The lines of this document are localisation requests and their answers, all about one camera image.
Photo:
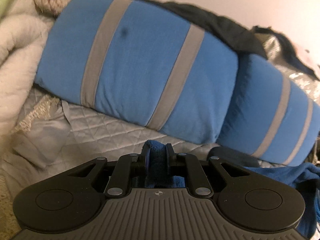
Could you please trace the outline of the navy pink folded clothes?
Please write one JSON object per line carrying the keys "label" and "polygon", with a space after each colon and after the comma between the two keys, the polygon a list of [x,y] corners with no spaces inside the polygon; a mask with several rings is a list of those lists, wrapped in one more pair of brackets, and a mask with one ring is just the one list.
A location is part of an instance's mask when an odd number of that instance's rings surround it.
{"label": "navy pink folded clothes", "polygon": [[302,49],[301,46],[292,43],[284,34],[271,28],[262,28],[256,25],[252,28],[252,32],[273,35],[278,40],[282,55],[287,63],[319,80],[319,66],[309,58],[308,52]]}

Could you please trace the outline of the right blue striped pillow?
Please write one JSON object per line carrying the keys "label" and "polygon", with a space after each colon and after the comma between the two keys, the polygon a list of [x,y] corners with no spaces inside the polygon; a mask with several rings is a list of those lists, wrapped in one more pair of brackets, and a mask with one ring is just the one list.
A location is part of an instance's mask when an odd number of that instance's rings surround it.
{"label": "right blue striped pillow", "polygon": [[264,58],[239,59],[217,143],[270,163],[300,165],[319,132],[319,105]]}

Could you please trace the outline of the left blue striped pillow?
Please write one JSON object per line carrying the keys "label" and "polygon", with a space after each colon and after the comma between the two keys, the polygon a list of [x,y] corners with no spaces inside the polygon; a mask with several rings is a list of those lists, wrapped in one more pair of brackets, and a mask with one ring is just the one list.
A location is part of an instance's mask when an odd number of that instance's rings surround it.
{"label": "left blue striped pillow", "polygon": [[238,56],[202,28],[139,0],[71,0],[35,83],[71,103],[195,144],[217,141]]}

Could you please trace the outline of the black garment behind pillows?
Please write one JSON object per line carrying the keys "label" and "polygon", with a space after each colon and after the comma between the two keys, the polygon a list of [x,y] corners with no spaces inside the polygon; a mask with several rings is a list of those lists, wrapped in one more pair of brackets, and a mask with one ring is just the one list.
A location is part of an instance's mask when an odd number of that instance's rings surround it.
{"label": "black garment behind pillows", "polygon": [[263,45],[256,36],[247,28],[225,16],[219,16],[192,4],[177,3],[174,1],[161,2],[158,0],[139,1],[159,6],[188,20],[219,38],[237,54],[257,54],[267,59]]}

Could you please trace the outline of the blue navy fleece jacket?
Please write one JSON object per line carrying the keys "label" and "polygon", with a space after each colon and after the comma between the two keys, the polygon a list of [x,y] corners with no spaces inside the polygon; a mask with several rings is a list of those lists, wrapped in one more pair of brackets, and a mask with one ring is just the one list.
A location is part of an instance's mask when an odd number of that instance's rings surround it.
{"label": "blue navy fleece jacket", "polygon": [[[167,168],[167,153],[164,144],[148,140],[143,149],[150,149],[146,155],[148,188],[185,187],[184,179],[170,177]],[[319,239],[319,168],[312,163],[302,163],[295,167],[263,167],[257,159],[226,147],[212,148],[207,158],[220,157],[228,162],[267,176],[296,189],[304,198],[305,212],[297,228],[307,239]]]}

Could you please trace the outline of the silver patterned cushion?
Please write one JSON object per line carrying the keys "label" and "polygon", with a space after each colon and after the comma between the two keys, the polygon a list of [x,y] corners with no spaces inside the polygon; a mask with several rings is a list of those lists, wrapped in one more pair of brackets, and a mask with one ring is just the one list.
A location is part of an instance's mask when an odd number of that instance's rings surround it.
{"label": "silver patterned cushion", "polygon": [[272,63],[286,77],[300,87],[309,98],[319,105],[319,81],[302,70],[287,63],[283,57],[283,50],[277,38],[272,34],[257,34],[257,38],[266,51],[268,61]]}

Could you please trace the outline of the beige folded comforter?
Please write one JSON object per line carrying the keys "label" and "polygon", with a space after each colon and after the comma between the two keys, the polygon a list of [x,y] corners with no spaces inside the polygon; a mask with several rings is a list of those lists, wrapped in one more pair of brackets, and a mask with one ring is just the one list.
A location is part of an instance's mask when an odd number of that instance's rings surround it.
{"label": "beige folded comforter", "polygon": [[13,0],[1,17],[1,136],[15,126],[54,17],[71,0]]}

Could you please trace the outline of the blue striped pillow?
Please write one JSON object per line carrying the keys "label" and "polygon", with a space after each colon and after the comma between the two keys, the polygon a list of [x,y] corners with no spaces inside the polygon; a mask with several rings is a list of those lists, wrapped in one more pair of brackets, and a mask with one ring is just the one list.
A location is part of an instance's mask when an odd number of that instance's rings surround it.
{"label": "blue striped pillow", "polygon": [[35,83],[71,103],[195,144],[217,141],[238,56],[202,28],[139,0],[71,0]]}
{"label": "blue striped pillow", "polygon": [[319,105],[264,58],[239,59],[217,143],[270,163],[300,165],[319,132]]}

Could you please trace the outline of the grey quilted bedspread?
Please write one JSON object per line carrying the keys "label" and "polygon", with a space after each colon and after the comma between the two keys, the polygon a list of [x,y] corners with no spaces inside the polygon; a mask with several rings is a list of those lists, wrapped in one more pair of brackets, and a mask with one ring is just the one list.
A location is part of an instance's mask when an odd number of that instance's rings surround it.
{"label": "grey quilted bedspread", "polygon": [[147,140],[206,159],[213,144],[197,145],[106,116],[32,88],[14,128],[1,137],[1,239],[20,227],[12,211],[25,187],[91,159],[138,153]]}

